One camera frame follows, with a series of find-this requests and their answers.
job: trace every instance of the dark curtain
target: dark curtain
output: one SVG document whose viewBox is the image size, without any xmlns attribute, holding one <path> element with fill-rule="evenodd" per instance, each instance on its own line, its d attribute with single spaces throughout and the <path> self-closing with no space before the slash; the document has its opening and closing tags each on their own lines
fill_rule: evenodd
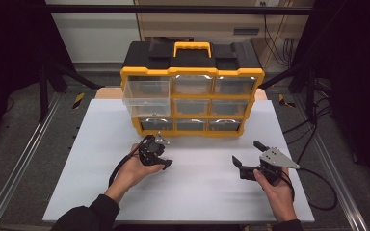
<svg viewBox="0 0 370 231">
<path fill-rule="evenodd" d="M 51 13 L 31 13 L 22 4 L 43 4 L 44 0 L 0 0 L 0 119 L 9 95 L 39 80 L 43 64 L 56 61 L 75 71 Z M 50 84 L 66 90 L 62 73 L 48 68 Z"/>
<path fill-rule="evenodd" d="M 342 2 L 317 1 L 316 7 L 338 9 Z M 329 25 L 329 21 L 324 16 L 309 18 L 295 63 L 310 58 L 316 76 L 331 81 L 337 121 L 360 161 L 370 166 L 370 1 L 349 0 L 333 23 Z M 316 49 L 305 56 L 326 25 L 328 30 Z"/>
</svg>

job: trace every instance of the clear plastic drawer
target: clear plastic drawer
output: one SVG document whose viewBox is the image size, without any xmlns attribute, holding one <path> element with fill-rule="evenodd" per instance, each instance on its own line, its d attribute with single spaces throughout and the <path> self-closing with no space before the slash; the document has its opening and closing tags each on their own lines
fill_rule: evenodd
<svg viewBox="0 0 370 231">
<path fill-rule="evenodd" d="M 143 130 L 172 130 L 172 120 L 169 118 L 141 118 L 140 123 Z"/>
<path fill-rule="evenodd" d="M 240 119 L 209 119 L 209 130 L 211 131 L 238 131 Z"/>
<path fill-rule="evenodd" d="M 251 94 L 255 77 L 218 77 L 215 80 L 217 94 Z"/>
<path fill-rule="evenodd" d="M 206 128 L 206 119 L 202 118 L 179 118 L 175 121 L 178 131 L 204 131 Z"/>
<path fill-rule="evenodd" d="M 198 114 L 207 115 L 209 108 L 209 99 L 174 99 L 174 111 L 177 114 Z"/>
<path fill-rule="evenodd" d="M 170 82 L 128 81 L 122 103 L 132 117 L 170 116 Z"/>
<path fill-rule="evenodd" d="M 177 75 L 172 77 L 173 92 L 178 94 L 208 94 L 212 77 L 207 75 Z"/>
<path fill-rule="evenodd" d="M 236 99 L 236 100 L 212 100 L 212 115 L 243 115 L 248 105 L 249 100 Z"/>
</svg>

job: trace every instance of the yellow handle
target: yellow handle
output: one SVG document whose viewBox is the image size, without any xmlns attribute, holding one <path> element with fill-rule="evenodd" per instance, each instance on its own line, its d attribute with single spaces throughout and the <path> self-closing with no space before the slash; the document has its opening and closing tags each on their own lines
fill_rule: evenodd
<svg viewBox="0 0 370 231">
<path fill-rule="evenodd" d="M 178 49 L 194 49 L 194 50 L 208 50 L 209 58 L 212 57 L 209 42 L 193 42 L 193 41 L 177 41 L 173 49 L 173 56 L 176 57 L 176 50 Z"/>
</svg>

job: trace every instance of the yellow storage case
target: yellow storage case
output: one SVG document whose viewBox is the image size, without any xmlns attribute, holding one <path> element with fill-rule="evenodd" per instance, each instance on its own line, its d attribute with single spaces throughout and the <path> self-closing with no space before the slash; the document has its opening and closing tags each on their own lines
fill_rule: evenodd
<svg viewBox="0 0 370 231">
<path fill-rule="evenodd" d="M 134 41 L 120 75 L 140 135 L 237 137 L 265 73 L 248 42 Z"/>
</svg>

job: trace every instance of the cable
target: cable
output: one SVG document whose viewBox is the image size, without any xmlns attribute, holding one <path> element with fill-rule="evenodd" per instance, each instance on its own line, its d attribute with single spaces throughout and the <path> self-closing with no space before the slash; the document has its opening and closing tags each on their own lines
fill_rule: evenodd
<svg viewBox="0 0 370 231">
<path fill-rule="evenodd" d="M 303 67 L 307 67 L 308 64 L 311 64 L 311 62 L 314 60 L 314 50 L 319 46 L 321 38 L 325 35 L 328 28 L 331 26 L 331 24 L 334 22 L 334 20 L 338 17 L 341 10 L 344 8 L 344 6 L 347 4 L 348 0 L 344 0 L 340 2 L 340 6 L 335 11 L 334 15 L 330 19 L 329 22 L 326 23 L 326 26 L 322 29 L 320 33 L 317 33 L 315 38 L 312 40 L 309 47 L 304 51 L 304 54 L 302 55 L 301 59 L 297 61 L 294 65 L 292 65 L 288 70 L 280 73 L 277 77 L 273 78 L 272 80 L 269 80 L 265 83 L 262 83 L 259 87 L 261 89 L 266 89 L 275 83 L 279 82 L 280 80 L 290 76 L 292 73 L 296 73 L 298 70 L 302 70 Z M 333 8 L 337 6 L 337 4 L 330 4 L 329 7 Z"/>
<path fill-rule="evenodd" d="M 318 104 L 320 103 L 320 102 L 322 102 L 323 100 L 329 100 L 330 98 L 327 96 L 327 97 L 324 97 L 324 98 L 321 98 L 321 99 L 319 99 L 319 100 L 317 100 L 317 102 L 315 103 L 315 105 L 317 105 L 318 106 Z"/>
<path fill-rule="evenodd" d="M 297 139 L 293 140 L 293 141 L 290 141 L 287 143 L 287 145 L 290 145 L 296 141 L 299 141 L 301 138 L 303 138 L 305 136 L 305 134 L 307 134 L 309 131 L 311 131 L 311 129 L 314 128 L 314 125 L 312 127 L 310 127 L 307 131 L 303 132 L 301 136 L 299 136 Z"/>
<path fill-rule="evenodd" d="M 321 95 L 323 95 L 323 96 L 331 96 L 331 90 L 329 90 L 326 87 L 324 87 L 323 84 L 321 84 L 319 81 L 316 81 L 316 84 L 315 84 L 314 87 L 317 90 L 317 92 L 320 93 Z"/>
<path fill-rule="evenodd" d="M 320 110 L 319 112 L 317 112 L 317 114 L 316 115 L 319 115 L 321 112 L 323 112 L 325 109 L 327 109 L 327 108 L 330 108 L 330 106 L 327 106 L 327 107 L 325 107 L 325 108 L 323 108 L 322 110 Z M 290 128 L 290 129 L 287 129 L 286 131 L 283 131 L 282 133 L 283 134 L 287 134 L 287 133 L 289 133 L 289 132 L 291 132 L 291 131 L 294 131 L 294 130 L 296 130 L 296 129 L 298 129 L 299 127 L 301 127 L 301 126 L 303 126 L 303 125 L 305 125 L 306 123 L 308 123 L 310 121 L 310 119 L 308 118 L 308 119 L 306 119 L 305 121 L 303 121 L 303 122 L 301 122 L 301 123 L 299 123 L 298 125 L 296 125 L 296 126 L 294 126 L 294 127 L 292 127 L 292 128 Z"/>
<path fill-rule="evenodd" d="M 289 68 L 293 62 L 293 50 L 294 50 L 294 39 L 285 38 L 283 44 L 283 58 L 287 62 Z"/>
<path fill-rule="evenodd" d="M 14 100 L 12 99 L 12 98 L 8 98 L 8 100 L 11 100 L 12 101 L 12 104 L 11 104 L 11 106 L 5 111 L 5 113 L 7 113 L 8 111 L 10 111 L 11 110 L 11 108 L 13 108 L 13 106 L 14 106 Z"/>
<path fill-rule="evenodd" d="M 109 178 L 109 187 L 113 184 L 114 182 L 114 179 L 116 178 L 116 175 L 117 173 L 119 172 L 119 169 L 131 158 L 133 157 L 135 154 L 135 152 L 138 150 L 138 148 L 140 148 L 140 145 L 144 143 L 144 141 L 147 139 L 147 136 L 145 136 L 143 138 L 142 141 L 140 141 L 140 143 L 138 143 L 138 145 L 132 149 L 126 156 L 124 156 L 124 158 L 122 158 L 122 160 L 119 162 L 119 164 L 116 166 L 116 168 L 114 168 L 113 170 L 113 173 L 111 174 L 110 178 Z"/>
<path fill-rule="evenodd" d="M 272 35 L 270 34 L 269 30 L 267 29 L 267 19 L 266 19 L 266 14 L 263 14 L 263 18 L 264 18 L 264 41 L 266 42 L 267 47 L 269 47 L 270 52 L 272 52 L 273 57 L 275 57 L 276 62 L 277 62 L 278 64 L 280 64 L 280 65 L 287 66 L 286 61 L 285 61 L 285 60 L 280 56 L 280 54 L 278 53 L 278 48 L 276 47 L 276 44 L 275 44 L 275 42 L 273 41 Z M 276 52 L 277 52 L 278 57 L 276 57 L 275 52 L 273 52 L 272 47 L 269 45 L 269 42 L 267 42 L 266 34 L 269 34 L 270 40 L 272 41 L 273 46 L 275 47 L 275 50 L 276 50 Z"/>
<path fill-rule="evenodd" d="M 337 192 L 335 191 L 335 188 L 330 184 L 330 182 L 324 178 L 323 176 L 321 176 L 320 174 L 318 174 L 317 172 L 315 171 L 312 171 L 312 170 L 309 170 L 309 169 L 306 169 L 306 168 L 303 168 L 303 167 L 300 167 L 299 169 L 297 169 L 298 171 L 302 170 L 302 171 L 306 171 L 306 172 L 309 172 L 315 176 L 317 176 L 318 178 L 320 178 L 321 180 L 323 180 L 329 187 L 330 189 L 332 190 L 332 193 L 334 194 L 333 198 L 334 198 L 334 202 L 332 203 L 331 206 L 327 207 L 327 208 L 323 208 L 323 207 L 320 207 L 320 206 L 317 206 L 317 205 L 314 205 L 313 203 L 311 202 L 308 202 L 308 204 L 316 209 L 319 209 L 319 210 L 323 210 L 323 211 L 329 211 L 329 210 L 333 210 L 337 203 L 338 203 L 338 196 L 337 196 Z"/>
<path fill-rule="evenodd" d="M 314 114 L 316 114 L 316 115 L 318 115 L 319 113 L 321 113 L 322 111 L 324 111 L 325 109 L 327 109 L 327 108 L 329 108 L 330 106 L 327 106 L 327 107 L 325 107 L 325 108 L 323 108 L 322 110 L 320 110 L 320 112 L 318 112 L 318 113 L 314 113 Z M 308 138 L 308 141 L 307 141 L 307 143 L 305 144 L 305 146 L 304 146 L 304 148 L 303 148 L 303 151 L 302 151 L 302 153 L 300 153 L 300 156 L 299 156 L 299 158 L 298 158 L 298 160 L 297 160 L 297 165 L 299 164 L 299 162 L 300 162 L 300 160 L 302 159 L 302 157 L 303 157 L 303 155 L 304 155 L 304 153 L 305 153 L 305 150 L 307 149 L 307 147 L 308 147 L 308 145 L 310 144 L 310 141 L 311 141 L 311 139 L 314 137 L 314 134 L 315 134 L 315 131 L 317 130 L 317 120 L 318 120 L 318 116 L 316 116 L 316 119 L 315 119 L 315 121 L 314 121 L 314 129 L 313 129 L 313 132 L 311 133 L 311 135 L 310 135 L 310 137 Z"/>
<path fill-rule="evenodd" d="M 271 173 L 272 175 L 275 175 L 275 176 L 277 176 L 277 178 L 278 179 L 280 179 L 280 180 L 282 180 L 284 183 L 286 183 L 287 184 L 287 186 L 290 188 L 290 190 L 291 190 L 291 196 L 292 196 L 292 199 L 293 199 L 293 201 L 294 201 L 294 198 L 296 197 L 296 192 L 294 191 L 294 187 L 293 187 L 293 184 L 291 183 L 291 179 L 290 179 L 290 177 L 282 170 L 281 172 L 282 172 L 282 174 L 284 174 L 286 177 L 287 177 L 287 179 L 285 179 L 284 177 L 282 177 L 282 175 L 281 176 L 279 176 L 277 173 L 275 173 L 274 171 L 272 171 L 272 170 L 269 170 L 269 169 L 267 169 L 267 168 L 265 168 L 265 167 L 262 167 L 261 168 L 261 170 L 264 170 L 264 171 L 267 171 L 267 172 L 269 172 L 269 173 Z"/>
</svg>

